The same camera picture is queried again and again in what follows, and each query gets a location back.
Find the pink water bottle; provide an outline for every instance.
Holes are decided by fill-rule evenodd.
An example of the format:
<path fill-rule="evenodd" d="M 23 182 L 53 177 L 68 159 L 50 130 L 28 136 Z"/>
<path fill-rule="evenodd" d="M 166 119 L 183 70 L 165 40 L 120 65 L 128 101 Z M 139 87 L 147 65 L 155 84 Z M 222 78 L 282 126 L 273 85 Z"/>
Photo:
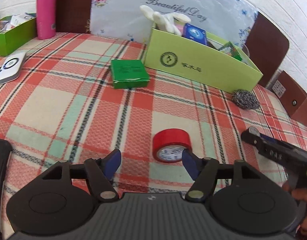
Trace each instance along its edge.
<path fill-rule="evenodd" d="M 56 34 L 56 0 L 37 0 L 38 39 L 45 40 Z"/>

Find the label sticker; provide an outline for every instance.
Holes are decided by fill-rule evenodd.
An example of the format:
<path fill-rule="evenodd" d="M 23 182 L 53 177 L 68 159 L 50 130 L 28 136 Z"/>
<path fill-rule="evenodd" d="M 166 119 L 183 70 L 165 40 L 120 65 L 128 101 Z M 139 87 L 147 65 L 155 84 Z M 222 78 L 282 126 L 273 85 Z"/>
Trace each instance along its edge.
<path fill-rule="evenodd" d="M 164 147 L 158 152 L 158 158 L 164 161 L 181 160 L 183 149 L 185 148 L 180 145 L 172 145 Z"/>
<path fill-rule="evenodd" d="M 272 90 L 278 98 L 281 98 L 283 93 L 286 91 L 285 87 L 279 82 L 279 80 L 277 80 L 273 85 Z"/>

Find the plaid blanket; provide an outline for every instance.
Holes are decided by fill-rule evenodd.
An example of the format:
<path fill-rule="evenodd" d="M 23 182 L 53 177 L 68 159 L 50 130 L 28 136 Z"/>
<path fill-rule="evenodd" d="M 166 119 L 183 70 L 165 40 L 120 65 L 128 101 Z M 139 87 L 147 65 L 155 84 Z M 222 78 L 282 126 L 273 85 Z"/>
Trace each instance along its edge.
<path fill-rule="evenodd" d="M 193 181 L 182 163 L 157 162 L 153 136 L 168 128 L 186 130 L 193 152 L 221 163 L 243 159 L 281 185 L 283 168 L 240 139 L 250 126 L 307 151 L 307 127 L 291 120 L 280 101 L 261 86 L 261 109 L 241 110 L 231 95 L 167 73 L 147 69 L 146 88 L 114 90 L 112 59 L 141 59 L 145 46 L 88 34 L 58 33 L 31 40 L 21 50 L 27 61 L 15 81 L 0 86 L 0 138 L 13 152 L 3 193 L 4 237 L 12 233 L 5 207 L 9 198 L 58 160 L 82 163 L 114 148 L 122 164 L 114 177 L 119 194 L 185 192 Z M 82 181 L 76 186 L 86 189 Z M 217 190 L 226 185 L 219 181 Z"/>

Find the red tape roll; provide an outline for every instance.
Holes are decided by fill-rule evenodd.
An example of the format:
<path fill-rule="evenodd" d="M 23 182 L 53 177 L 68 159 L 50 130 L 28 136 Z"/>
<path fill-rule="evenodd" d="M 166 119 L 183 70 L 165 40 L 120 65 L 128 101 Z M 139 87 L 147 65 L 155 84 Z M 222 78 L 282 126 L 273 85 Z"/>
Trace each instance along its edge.
<path fill-rule="evenodd" d="M 189 134 L 184 130 L 167 129 L 153 137 L 153 157 L 159 162 L 180 162 L 186 148 L 192 150 Z"/>

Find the green box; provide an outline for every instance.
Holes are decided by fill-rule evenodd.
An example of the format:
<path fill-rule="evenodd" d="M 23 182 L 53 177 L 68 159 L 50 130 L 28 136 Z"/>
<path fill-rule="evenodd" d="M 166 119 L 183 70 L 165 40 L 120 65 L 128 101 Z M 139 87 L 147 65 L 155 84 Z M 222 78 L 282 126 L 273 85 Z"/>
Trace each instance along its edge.
<path fill-rule="evenodd" d="M 208 42 L 224 45 L 228 41 L 206 32 Z M 148 68 L 188 78 L 232 93 L 251 91 L 263 74 L 247 55 L 235 46 L 242 60 L 181 36 L 152 28 L 144 64 Z"/>
<path fill-rule="evenodd" d="M 10 21 L 10 19 L 11 16 L 7 16 L 0 19 L 0 21 Z M 0 33 L 0 56 L 8 56 L 35 37 L 37 37 L 36 18 L 5 33 Z"/>
<path fill-rule="evenodd" d="M 141 60 L 113 59 L 110 69 L 115 89 L 146 87 L 150 80 Z"/>

